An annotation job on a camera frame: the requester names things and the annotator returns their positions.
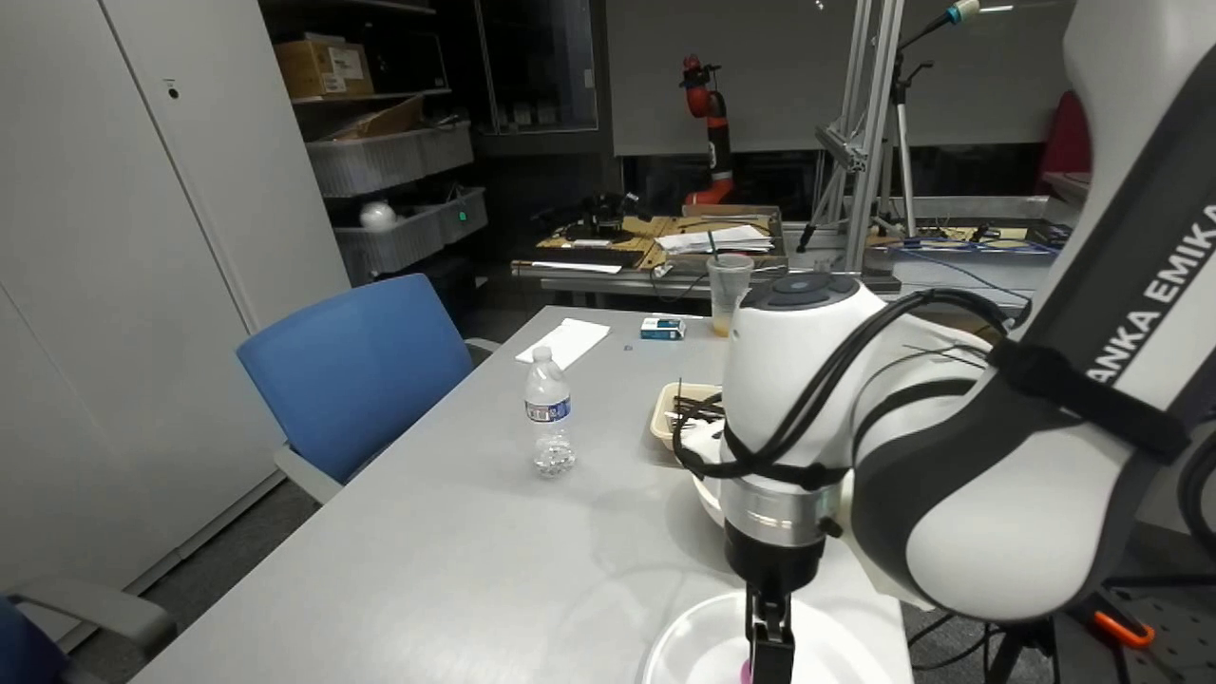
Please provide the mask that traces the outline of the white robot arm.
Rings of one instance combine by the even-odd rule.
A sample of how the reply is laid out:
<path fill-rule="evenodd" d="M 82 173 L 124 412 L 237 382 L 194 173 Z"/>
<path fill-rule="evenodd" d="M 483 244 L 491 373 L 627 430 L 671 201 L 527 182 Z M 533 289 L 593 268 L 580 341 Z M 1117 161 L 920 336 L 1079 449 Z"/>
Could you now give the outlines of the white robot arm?
<path fill-rule="evenodd" d="M 747 684 L 794 676 L 794 592 L 849 535 L 874 586 L 1035 624 L 1110 578 L 1154 470 L 1205 453 L 1216 383 L 1216 0 L 1077 0 L 1092 189 L 1026 321 L 851 273 L 752 284 L 723 488 Z"/>

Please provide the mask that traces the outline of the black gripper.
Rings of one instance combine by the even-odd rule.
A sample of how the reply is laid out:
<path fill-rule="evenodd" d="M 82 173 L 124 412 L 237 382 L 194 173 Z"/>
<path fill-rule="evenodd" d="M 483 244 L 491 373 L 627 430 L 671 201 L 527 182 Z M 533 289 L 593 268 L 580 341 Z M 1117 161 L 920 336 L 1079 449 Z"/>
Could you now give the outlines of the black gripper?
<path fill-rule="evenodd" d="M 766 506 L 727 506 L 727 562 L 747 586 L 743 589 L 743 646 L 742 669 L 752 674 L 760 657 L 762 627 L 762 684 L 790 684 L 794 676 L 794 630 L 790 630 L 790 592 L 809 586 L 821 572 L 827 549 L 825 512 L 817 503 L 779 503 Z"/>

